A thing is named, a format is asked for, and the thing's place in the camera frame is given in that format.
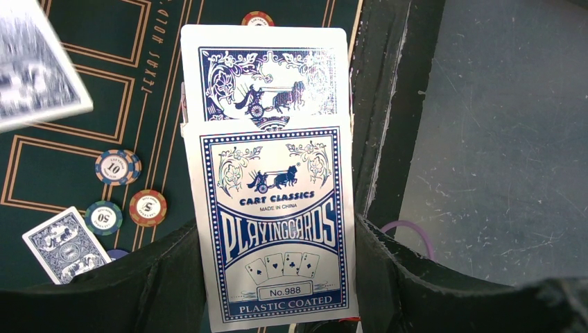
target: dotted border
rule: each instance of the dotted border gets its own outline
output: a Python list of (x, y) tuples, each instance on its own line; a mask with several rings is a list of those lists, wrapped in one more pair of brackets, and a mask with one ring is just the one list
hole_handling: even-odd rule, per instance
[[(284, 310), (284, 311), (274, 311), (270, 313), (264, 314), (250, 314), (244, 316), (230, 316), (228, 314), (229, 311), (229, 302), (227, 301), (227, 293), (226, 293), (226, 286), (225, 286), (225, 271), (222, 265), (222, 258), (221, 258), (221, 241), (218, 236), (218, 221), (216, 219), (216, 201), (215, 201), (215, 189), (214, 189), (214, 179), (212, 178), (212, 167), (211, 167), (211, 153), (210, 153), (210, 146), (212, 144), (219, 144), (225, 142), (248, 142), (251, 140), (256, 139), (279, 139), (279, 138), (292, 138), (292, 137), (317, 137), (317, 136), (325, 136), (330, 135), (333, 140), (333, 169), (334, 169), (334, 179), (335, 179), (335, 197), (337, 202), (337, 226), (338, 226), (338, 240), (340, 244), (339, 248), (339, 259), (340, 262), (343, 263), (341, 267), (341, 292), (342, 292), (342, 304), (337, 305), (325, 305), (320, 307), (309, 307), (306, 309), (294, 309), (294, 310)], [(211, 217), (212, 217), (212, 225), (214, 229), (214, 246), (216, 249), (216, 265), (218, 265), (218, 279), (220, 280), (220, 295), (223, 300), (223, 314), (226, 321), (235, 321), (238, 319), (247, 319), (247, 318), (263, 318), (263, 317), (271, 317), (271, 316), (279, 316), (284, 314), (301, 314), (304, 312), (312, 312), (318, 310), (325, 310), (325, 309), (336, 309), (341, 307), (347, 307), (347, 286), (346, 286), (346, 275), (345, 275), (345, 256), (344, 256), (344, 244), (343, 244), (343, 212), (341, 210), (340, 198), (341, 198), (341, 183), (340, 183), (340, 173), (339, 173), (339, 142), (338, 142), (338, 130), (305, 130), (300, 132), (294, 133), (275, 133), (275, 134), (259, 134), (259, 135), (235, 135), (230, 137), (220, 137), (215, 139), (203, 139), (203, 146), (204, 146), (204, 154), (206, 160), (206, 179), (209, 188), (209, 199), (210, 199), (210, 209), (211, 209)]]

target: cart illustration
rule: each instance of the cart illustration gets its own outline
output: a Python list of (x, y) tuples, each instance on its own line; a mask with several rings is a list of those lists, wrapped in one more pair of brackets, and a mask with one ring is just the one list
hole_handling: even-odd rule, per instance
[[(266, 92), (276, 93), (272, 100), (273, 105), (267, 108), (261, 105), (261, 97)], [(304, 101), (302, 100), (303, 92), (304, 83), (302, 81), (294, 82), (292, 87), (261, 87), (258, 90), (255, 90), (253, 85), (250, 85), (243, 100), (236, 103), (235, 107), (241, 110), (246, 106), (247, 111), (245, 111), (245, 115), (251, 114), (252, 118), (258, 119), (263, 117), (266, 111), (276, 109), (279, 113), (283, 113), (282, 108), (290, 111), (290, 107), (296, 110), (300, 106), (304, 106)]]
[[(297, 171), (296, 166), (292, 165), (285, 171), (268, 171), (264, 173), (261, 171), (258, 171), (257, 173), (252, 172), (250, 173), (250, 176), (253, 178), (253, 181), (250, 184), (247, 184), (247, 187), (250, 189), (255, 188), (255, 192), (265, 194), (269, 189), (274, 187), (282, 189), (282, 186), (294, 186), (294, 184), (298, 182), (298, 179), (296, 178)], [(269, 176), (275, 176), (273, 179), (273, 185), (268, 185)]]

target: blue and white playing card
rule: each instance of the blue and white playing card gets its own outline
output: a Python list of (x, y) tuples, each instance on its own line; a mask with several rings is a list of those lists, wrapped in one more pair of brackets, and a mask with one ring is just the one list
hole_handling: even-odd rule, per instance
[(83, 221), (78, 210), (70, 207), (22, 235), (55, 284), (67, 284), (111, 261)]
[(339, 29), (182, 29), (213, 332), (358, 316), (346, 50)]
[(92, 110), (36, 0), (0, 0), (0, 132)]
[(348, 99), (345, 40), (340, 29), (185, 26), (189, 119), (251, 119), (263, 130), (293, 115), (348, 112), (337, 105)]

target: scratched metal surface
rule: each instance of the scratched metal surface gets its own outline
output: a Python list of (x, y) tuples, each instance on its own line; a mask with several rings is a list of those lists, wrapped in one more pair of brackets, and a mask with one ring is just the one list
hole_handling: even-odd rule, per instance
[(588, 275), (587, 59), (588, 10), (447, 0), (401, 209), (441, 264), (511, 285)]

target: blurry playing card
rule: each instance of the blurry playing card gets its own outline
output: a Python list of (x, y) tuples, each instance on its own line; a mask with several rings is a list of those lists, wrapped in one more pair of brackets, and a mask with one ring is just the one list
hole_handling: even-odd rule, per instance
[(245, 269), (247, 269), (247, 272), (249, 273), (249, 275), (251, 275), (251, 278), (253, 279), (253, 281), (255, 281), (255, 284), (264, 283), (268, 280), (268, 272), (266, 270), (266, 266), (263, 264), (263, 261), (261, 261), (261, 259), (259, 258), (245, 266)]
[(92, 110), (36, 0), (0, 0), (0, 132)]
[(56, 284), (69, 283), (111, 261), (83, 221), (78, 210), (70, 207), (22, 235)]
[(284, 276), (284, 257), (282, 257), (282, 254), (266, 255), (266, 267), (270, 279)]
[(302, 263), (300, 264), (299, 276), (306, 276), (307, 278), (314, 278), (316, 267), (318, 266), (318, 256), (312, 253), (304, 253), (302, 255)]
[(302, 261), (302, 253), (286, 252), (284, 255), (284, 275), (298, 275), (300, 261)]
[(263, 130), (349, 112), (347, 38), (338, 28), (184, 26), (182, 59), (190, 121), (251, 119)]

